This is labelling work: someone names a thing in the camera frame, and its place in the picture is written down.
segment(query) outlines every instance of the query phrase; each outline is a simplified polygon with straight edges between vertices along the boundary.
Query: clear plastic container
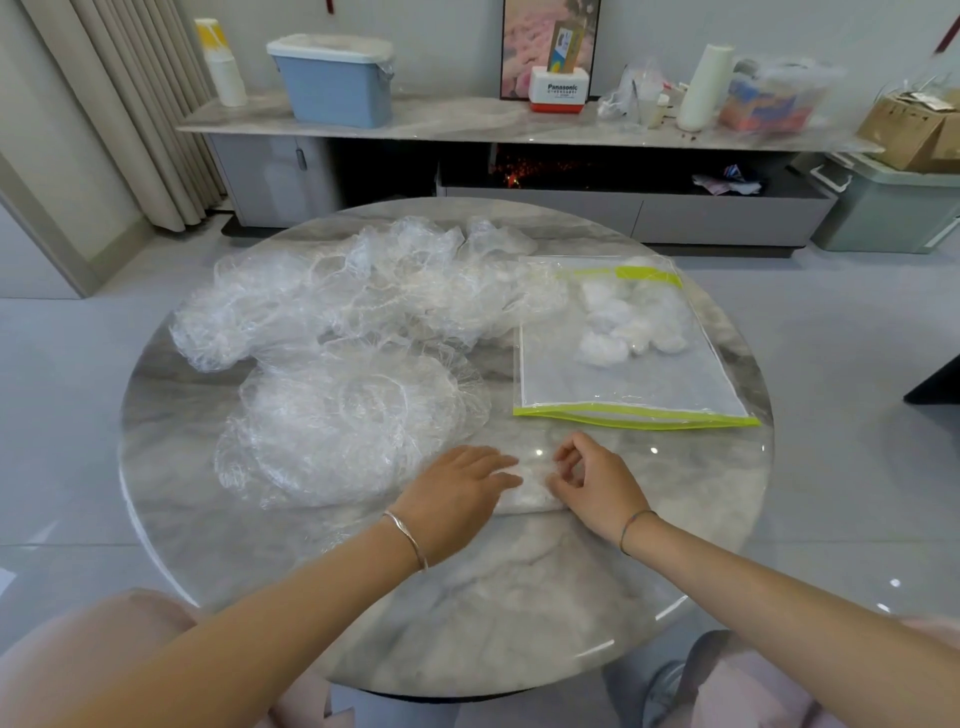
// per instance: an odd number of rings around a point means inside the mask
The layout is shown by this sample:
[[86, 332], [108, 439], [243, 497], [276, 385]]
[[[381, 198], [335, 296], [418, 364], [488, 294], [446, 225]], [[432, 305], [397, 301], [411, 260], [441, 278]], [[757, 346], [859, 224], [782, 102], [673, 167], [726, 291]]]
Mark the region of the clear plastic container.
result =
[[741, 59], [720, 123], [738, 132], [800, 132], [845, 74], [813, 59]]

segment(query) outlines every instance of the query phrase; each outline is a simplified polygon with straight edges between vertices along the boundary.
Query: floor tile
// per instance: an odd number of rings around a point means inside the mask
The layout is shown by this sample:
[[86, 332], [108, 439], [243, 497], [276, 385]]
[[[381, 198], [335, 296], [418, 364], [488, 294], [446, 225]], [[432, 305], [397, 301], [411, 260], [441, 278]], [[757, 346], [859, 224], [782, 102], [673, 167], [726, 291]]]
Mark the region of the floor tile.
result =
[[771, 393], [758, 538], [955, 538], [960, 408], [901, 400], [960, 352], [958, 258], [954, 241], [932, 256], [680, 261], [740, 327]]
[[134, 587], [171, 592], [141, 546], [0, 546], [0, 654], [48, 619]]
[[454, 728], [618, 728], [619, 725], [600, 671], [591, 670], [543, 688], [465, 703]]
[[331, 706], [334, 713], [353, 708], [354, 728], [453, 728], [460, 708], [393, 700], [341, 685], [333, 686]]
[[960, 615], [960, 542], [754, 542], [745, 555], [876, 612]]
[[137, 543], [120, 404], [156, 326], [227, 249], [220, 224], [158, 239], [91, 299], [0, 300], [0, 545]]

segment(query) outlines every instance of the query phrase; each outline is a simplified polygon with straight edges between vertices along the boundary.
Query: white cylinder container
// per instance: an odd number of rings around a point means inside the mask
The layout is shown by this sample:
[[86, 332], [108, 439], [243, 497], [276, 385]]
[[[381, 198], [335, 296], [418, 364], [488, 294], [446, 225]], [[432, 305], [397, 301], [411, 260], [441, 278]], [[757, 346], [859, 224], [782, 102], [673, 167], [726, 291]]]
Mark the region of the white cylinder container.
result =
[[721, 95], [730, 85], [733, 71], [733, 47], [708, 45], [690, 81], [677, 114], [677, 126], [685, 132], [699, 132], [713, 118]]
[[197, 26], [200, 44], [204, 48], [206, 67], [210, 71], [210, 80], [217, 89], [220, 103], [225, 107], [244, 106], [247, 103], [247, 88], [220, 23], [212, 17], [194, 18], [193, 22]]
[[247, 103], [247, 88], [233, 56], [228, 59], [207, 58], [206, 67], [210, 69], [210, 79], [217, 89], [221, 104], [225, 107], [242, 107]]

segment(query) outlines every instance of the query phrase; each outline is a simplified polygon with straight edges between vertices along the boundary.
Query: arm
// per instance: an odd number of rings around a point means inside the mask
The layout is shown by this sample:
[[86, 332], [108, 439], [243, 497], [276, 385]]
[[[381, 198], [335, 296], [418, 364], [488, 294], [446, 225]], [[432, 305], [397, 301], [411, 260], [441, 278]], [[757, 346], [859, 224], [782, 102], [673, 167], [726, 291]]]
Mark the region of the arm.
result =
[[[648, 508], [623, 460], [577, 432], [550, 490], [620, 543]], [[584, 477], [574, 467], [584, 466]], [[960, 716], [960, 651], [662, 521], [636, 518], [623, 548], [658, 571], [851, 728], [946, 728]]]
[[[460, 447], [403, 492], [391, 511], [430, 565], [466, 546], [516, 458]], [[377, 599], [420, 568], [389, 519], [206, 620], [50, 728], [247, 728]]]

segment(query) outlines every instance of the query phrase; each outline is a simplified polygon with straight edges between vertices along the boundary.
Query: finger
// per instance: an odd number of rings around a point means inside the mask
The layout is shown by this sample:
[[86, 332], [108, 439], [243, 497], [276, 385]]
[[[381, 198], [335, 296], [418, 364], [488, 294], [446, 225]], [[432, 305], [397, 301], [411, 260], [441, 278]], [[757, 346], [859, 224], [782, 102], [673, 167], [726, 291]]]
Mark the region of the finger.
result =
[[551, 473], [546, 477], [546, 487], [564, 505], [571, 505], [582, 493], [580, 488], [567, 482], [556, 473]]
[[580, 454], [582, 454], [585, 459], [601, 452], [607, 452], [606, 448], [585, 432], [580, 432], [579, 430], [573, 432], [570, 434], [570, 439], [573, 441], [573, 447], [580, 451]]
[[502, 493], [508, 488], [515, 488], [523, 482], [523, 478], [512, 473], [494, 473], [488, 477], [485, 483], [489, 483], [492, 488]]
[[576, 446], [573, 444], [573, 433], [571, 432], [564, 437], [564, 441], [557, 446], [557, 450], [553, 453], [553, 459], [557, 461], [565, 460], [566, 457], [575, 449]]
[[487, 457], [489, 455], [499, 455], [499, 454], [500, 454], [500, 450], [498, 450], [497, 448], [491, 448], [490, 446], [484, 445], [480, 448], [465, 449], [463, 452], [457, 455], [456, 459], [453, 462], [455, 462], [457, 465], [460, 465], [460, 466], [466, 466], [466, 465], [469, 465], [470, 463], [475, 463], [477, 460], [480, 460], [481, 458]]
[[456, 448], [450, 448], [447, 452], [442, 453], [440, 457], [438, 457], [433, 462], [435, 465], [442, 465], [443, 463], [452, 463], [454, 460], [460, 457], [460, 455], [463, 454], [464, 451], [468, 450], [469, 447], [470, 447], [469, 445], [458, 445]]
[[497, 454], [484, 455], [479, 460], [466, 466], [464, 471], [478, 480], [482, 480], [490, 473], [503, 470], [504, 468], [510, 468], [518, 462], [520, 461], [512, 455], [501, 455], [498, 452]]
[[576, 467], [577, 463], [579, 463], [583, 459], [584, 459], [584, 456], [581, 454], [579, 450], [577, 449], [571, 450], [569, 455], [557, 464], [557, 468], [560, 469], [561, 475], [563, 475], [564, 477], [567, 477], [568, 475], [573, 473], [573, 469]]

